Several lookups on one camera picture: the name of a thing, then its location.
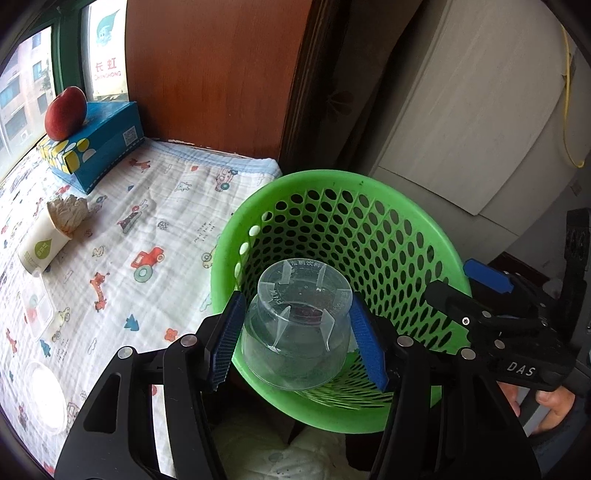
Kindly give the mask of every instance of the blue tissue box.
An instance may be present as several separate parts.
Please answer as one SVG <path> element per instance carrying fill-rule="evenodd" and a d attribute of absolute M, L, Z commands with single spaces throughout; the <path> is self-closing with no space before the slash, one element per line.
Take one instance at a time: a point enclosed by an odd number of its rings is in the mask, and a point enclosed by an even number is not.
<path fill-rule="evenodd" d="M 135 102 L 89 102 L 82 129 L 67 140 L 37 144 L 58 177 L 90 193 L 115 164 L 144 140 Z"/>

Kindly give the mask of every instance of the red tractor print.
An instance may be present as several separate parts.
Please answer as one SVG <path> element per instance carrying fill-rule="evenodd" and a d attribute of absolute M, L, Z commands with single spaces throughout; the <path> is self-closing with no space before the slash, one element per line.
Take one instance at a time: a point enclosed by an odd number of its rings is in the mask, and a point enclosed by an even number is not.
<path fill-rule="evenodd" d="M 150 253 L 140 252 L 135 260 L 131 262 L 131 267 L 135 269 L 134 279 L 140 283 L 147 282 L 154 270 L 156 263 L 164 260 L 164 250 L 160 247 L 154 247 Z"/>

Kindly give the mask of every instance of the wooden panel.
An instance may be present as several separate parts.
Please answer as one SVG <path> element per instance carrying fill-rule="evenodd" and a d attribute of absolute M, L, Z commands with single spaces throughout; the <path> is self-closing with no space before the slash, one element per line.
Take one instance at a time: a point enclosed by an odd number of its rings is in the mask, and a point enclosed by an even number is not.
<path fill-rule="evenodd" d="M 129 98 L 146 135 L 277 158 L 312 0 L 128 0 Z"/>

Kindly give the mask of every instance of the qr code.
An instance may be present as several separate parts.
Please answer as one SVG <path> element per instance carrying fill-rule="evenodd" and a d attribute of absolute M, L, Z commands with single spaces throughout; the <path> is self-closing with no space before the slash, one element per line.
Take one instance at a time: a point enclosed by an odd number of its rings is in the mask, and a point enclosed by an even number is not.
<path fill-rule="evenodd" d="M 125 141 L 126 147 L 129 147 L 137 139 L 138 133 L 135 131 L 135 125 L 123 132 L 123 140 Z"/>

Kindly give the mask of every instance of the bed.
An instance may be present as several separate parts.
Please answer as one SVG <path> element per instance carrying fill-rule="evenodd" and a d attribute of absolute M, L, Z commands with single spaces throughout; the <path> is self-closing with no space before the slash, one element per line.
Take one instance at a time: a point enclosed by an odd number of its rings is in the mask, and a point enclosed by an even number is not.
<path fill-rule="evenodd" d="M 119 347 L 165 348 L 211 314 L 217 239 L 238 206 L 280 174 L 271 159 L 146 139 L 88 195 L 89 217 L 43 273 L 56 314 L 39 341 L 31 337 L 20 299 L 28 273 L 17 246 L 48 200 L 82 194 L 54 176 L 35 151 L 0 185 L 0 404 L 49 473 Z M 59 382 L 60 433 L 50 432 L 34 407 L 32 363 Z M 152 394 L 160 468 L 170 475 L 161 387 Z"/>

